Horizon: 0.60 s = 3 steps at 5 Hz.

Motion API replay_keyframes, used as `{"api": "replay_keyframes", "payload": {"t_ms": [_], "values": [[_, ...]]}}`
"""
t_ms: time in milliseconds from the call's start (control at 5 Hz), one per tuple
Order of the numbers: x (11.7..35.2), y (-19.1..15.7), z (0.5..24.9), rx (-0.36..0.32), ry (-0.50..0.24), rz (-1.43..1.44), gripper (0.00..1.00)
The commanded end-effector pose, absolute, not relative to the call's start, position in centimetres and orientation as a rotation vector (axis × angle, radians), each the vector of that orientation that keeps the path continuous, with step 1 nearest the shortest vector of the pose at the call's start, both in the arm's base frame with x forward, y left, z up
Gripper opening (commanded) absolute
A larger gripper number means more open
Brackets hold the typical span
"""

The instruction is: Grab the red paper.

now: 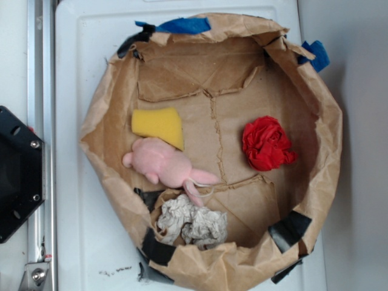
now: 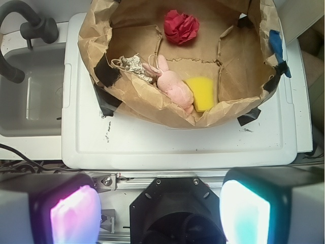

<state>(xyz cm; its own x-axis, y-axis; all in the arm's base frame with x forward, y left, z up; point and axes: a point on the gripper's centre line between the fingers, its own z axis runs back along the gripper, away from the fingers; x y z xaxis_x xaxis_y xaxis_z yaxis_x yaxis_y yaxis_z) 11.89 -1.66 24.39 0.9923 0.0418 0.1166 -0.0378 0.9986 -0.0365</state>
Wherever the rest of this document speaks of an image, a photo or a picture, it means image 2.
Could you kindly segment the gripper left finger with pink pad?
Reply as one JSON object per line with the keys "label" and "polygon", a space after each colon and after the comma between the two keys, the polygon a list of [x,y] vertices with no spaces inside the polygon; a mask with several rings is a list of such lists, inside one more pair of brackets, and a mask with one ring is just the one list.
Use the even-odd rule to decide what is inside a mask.
{"label": "gripper left finger with pink pad", "polygon": [[96,243],[100,218],[85,173],[1,175],[1,243]]}

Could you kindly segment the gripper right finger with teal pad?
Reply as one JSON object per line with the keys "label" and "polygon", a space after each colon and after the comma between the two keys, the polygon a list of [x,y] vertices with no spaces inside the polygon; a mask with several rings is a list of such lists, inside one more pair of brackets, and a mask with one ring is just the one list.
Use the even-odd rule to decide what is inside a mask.
{"label": "gripper right finger with teal pad", "polygon": [[232,168],[219,209],[228,243],[324,243],[324,167]]}

